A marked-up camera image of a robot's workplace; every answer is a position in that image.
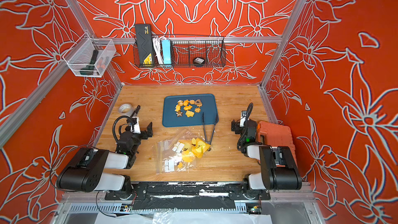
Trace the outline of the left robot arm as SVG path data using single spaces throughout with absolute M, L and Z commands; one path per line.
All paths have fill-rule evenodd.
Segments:
M 133 166 L 142 141 L 153 137 L 152 122 L 141 130 L 139 121 L 134 116 L 118 117 L 112 127 L 116 150 L 80 148 L 58 176 L 55 186 L 63 191 L 108 191 L 129 197 L 133 192 L 130 177 L 104 170 L 125 170 Z

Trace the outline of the clear resealable bag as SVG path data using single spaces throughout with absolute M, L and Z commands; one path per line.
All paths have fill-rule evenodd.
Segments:
M 202 156 L 211 149 L 211 145 L 200 133 L 194 133 L 188 129 L 183 129 L 170 140 L 168 148 L 177 153 L 192 152 L 195 156 Z

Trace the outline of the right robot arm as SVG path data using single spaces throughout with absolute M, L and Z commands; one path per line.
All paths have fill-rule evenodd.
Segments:
M 295 145 L 291 129 L 250 118 L 254 104 L 241 112 L 239 121 L 231 122 L 231 131 L 239 135 L 237 150 L 259 162 L 260 172 L 248 174 L 243 181 L 244 191 L 299 190 L 302 178 L 296 164 Z

